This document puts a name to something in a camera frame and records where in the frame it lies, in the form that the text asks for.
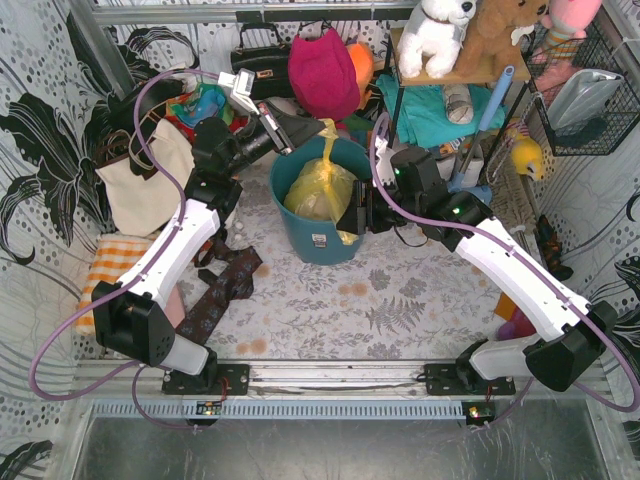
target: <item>teal cloth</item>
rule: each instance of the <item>teal cloth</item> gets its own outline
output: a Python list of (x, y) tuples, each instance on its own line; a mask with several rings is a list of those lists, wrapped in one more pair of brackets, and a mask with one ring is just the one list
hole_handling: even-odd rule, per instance
[[(389, 75), (380, 75), (376, 84), (393, 118), (398, 83)], [(440, 86), (406, 87), (396, 127), (400, 142), (431, 148), (476, 133), (482, 113), (491, 98), (491, 90), (469, 85), (469, 92), (473, 103), (473, 120), (467, 125), (456, 125), (447, 119)], [(490, 129), (500, 128), (505, 115), (506, 107), (503, 106), (493, 116)]]

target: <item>wire basket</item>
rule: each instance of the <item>wire basket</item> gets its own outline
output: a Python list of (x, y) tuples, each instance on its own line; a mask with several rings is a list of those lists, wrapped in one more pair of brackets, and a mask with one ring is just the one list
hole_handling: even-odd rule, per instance
[[(546, 33), (547, 30), (539, 26), (531, 40), (523, 42), (523, 52), (526, 52), (525, 60), (532, 77), (529, 88), (532, 92), (542, 93), (536, 106), (553, 155), (609, 155), (640, 120), (638, 95), (612, 55), (611, 45), (595, 24), (589, 26), (584, 40), (570, 40), (542, 50)], [(597, 113), (554, 130), (547, 109), (572, 72), (583, 68), (620, 74), (623, 81)]]

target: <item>yellow plastic bag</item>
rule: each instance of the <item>yellow plastic bag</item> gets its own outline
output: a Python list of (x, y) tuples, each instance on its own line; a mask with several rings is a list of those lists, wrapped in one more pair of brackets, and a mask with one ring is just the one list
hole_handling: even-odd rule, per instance
[[(297, 180), (291, 185), (284, 199), (284, 206), (290, 211), (310, 220), (338, 223), (351, 200), (353, 182), (356, 176), (336, 165), (329, 157), (333, 144), (338, 138), (333, 120), (323, 120), (327, 128), (319, 133), (325, 137), (322, 158), (305, 164)], [(357, 235), (338, 230), (344, 245), (352, 245)]]

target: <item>pink hat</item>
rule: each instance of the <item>pink hat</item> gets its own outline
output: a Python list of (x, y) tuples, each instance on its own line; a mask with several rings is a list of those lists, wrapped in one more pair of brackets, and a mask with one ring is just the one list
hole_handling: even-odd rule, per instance
[(293, 39), (289, 81), (300, 105), (316, 118), (342, 120), (360, 103), (356, 71), (335, 28), (317, 40)]

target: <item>white stuffed dog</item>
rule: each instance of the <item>white stuffed dog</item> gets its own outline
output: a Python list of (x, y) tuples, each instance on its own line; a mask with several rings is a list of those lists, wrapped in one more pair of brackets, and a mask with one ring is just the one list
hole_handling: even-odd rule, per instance
[(398, 45), (403, 78), (420, 75), (422, 55), (431, 57), (427, 75), (441, 78), (453, 70), (467, 24), (476, 13), (476, 0), (420, 0)]

